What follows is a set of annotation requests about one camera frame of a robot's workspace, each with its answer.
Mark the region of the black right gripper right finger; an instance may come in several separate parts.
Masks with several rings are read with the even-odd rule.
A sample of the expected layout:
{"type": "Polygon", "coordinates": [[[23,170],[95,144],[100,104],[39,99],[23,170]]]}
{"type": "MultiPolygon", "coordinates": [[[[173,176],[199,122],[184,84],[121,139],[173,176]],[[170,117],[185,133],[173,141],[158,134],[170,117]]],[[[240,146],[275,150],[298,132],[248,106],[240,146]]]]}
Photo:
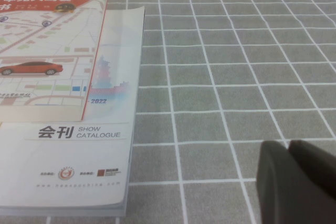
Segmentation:
{"type": "Polygon", "coordinates": [[[335,199],[335,156],[303,140],[290,141],[288,151],[308,178],[335,199]]]}

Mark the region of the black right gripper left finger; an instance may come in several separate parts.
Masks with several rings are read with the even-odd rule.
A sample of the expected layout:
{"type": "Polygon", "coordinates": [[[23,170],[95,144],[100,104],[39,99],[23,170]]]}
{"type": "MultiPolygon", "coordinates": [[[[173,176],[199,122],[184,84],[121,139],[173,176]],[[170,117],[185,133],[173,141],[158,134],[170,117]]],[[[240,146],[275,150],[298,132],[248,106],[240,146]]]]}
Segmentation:
{"type": "Polygon", "coordinates": [[[260,147],[256,187],[262,223],[335,223],[335,199],[278,142],[260,147]]]}

